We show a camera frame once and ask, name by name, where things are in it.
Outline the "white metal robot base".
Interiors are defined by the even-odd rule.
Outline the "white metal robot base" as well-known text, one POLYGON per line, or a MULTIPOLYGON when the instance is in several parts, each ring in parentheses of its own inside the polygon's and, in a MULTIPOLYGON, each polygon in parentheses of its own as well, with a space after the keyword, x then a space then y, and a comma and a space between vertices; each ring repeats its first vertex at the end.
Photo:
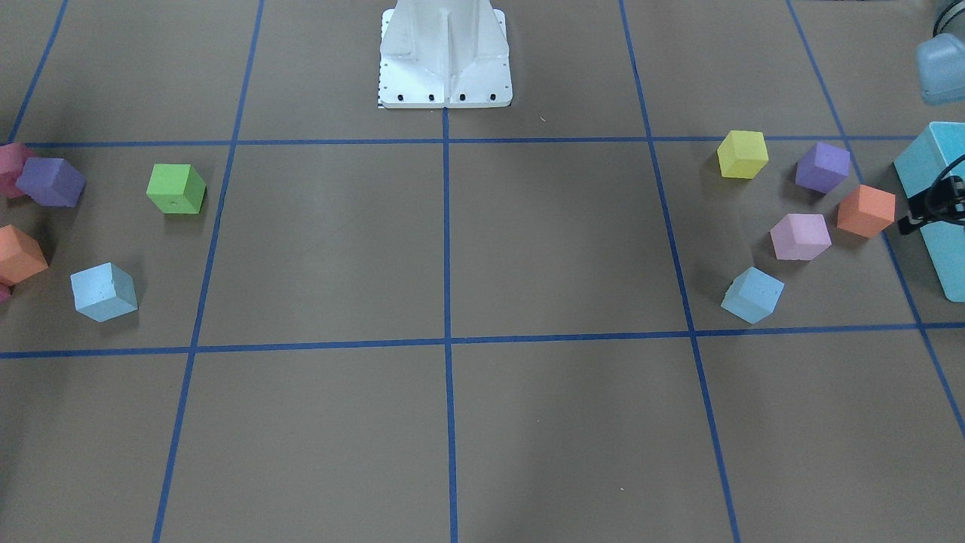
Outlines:
POLYGON ((381 14, 380 38, 382 108, 513 103, 507 18, 489 1, 399 1, 381 14))

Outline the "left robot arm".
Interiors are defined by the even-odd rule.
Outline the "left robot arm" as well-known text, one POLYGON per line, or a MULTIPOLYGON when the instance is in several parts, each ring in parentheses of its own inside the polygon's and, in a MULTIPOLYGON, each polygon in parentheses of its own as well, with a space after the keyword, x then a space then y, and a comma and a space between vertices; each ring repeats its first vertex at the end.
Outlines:
POLYGON ((921 99, 930 106, 964 100, 964 2, 935 1, 931 37, 916 48, 921 99))

